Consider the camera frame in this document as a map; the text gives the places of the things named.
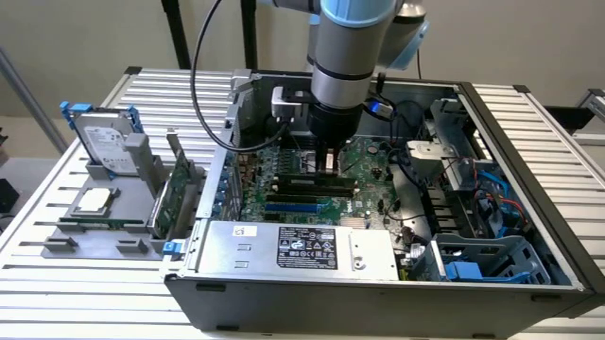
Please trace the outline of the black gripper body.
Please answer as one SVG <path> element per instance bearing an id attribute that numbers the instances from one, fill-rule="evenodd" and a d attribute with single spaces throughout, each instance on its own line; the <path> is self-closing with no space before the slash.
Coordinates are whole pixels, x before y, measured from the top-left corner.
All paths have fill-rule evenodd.
<path id="1" fill-rule="evenodd" d="M 327 148 L 339 147 L 358 131 L 362 105 L 338 109 L 314 103 L 309 109 L 307 127 L 318 141 Z"/>

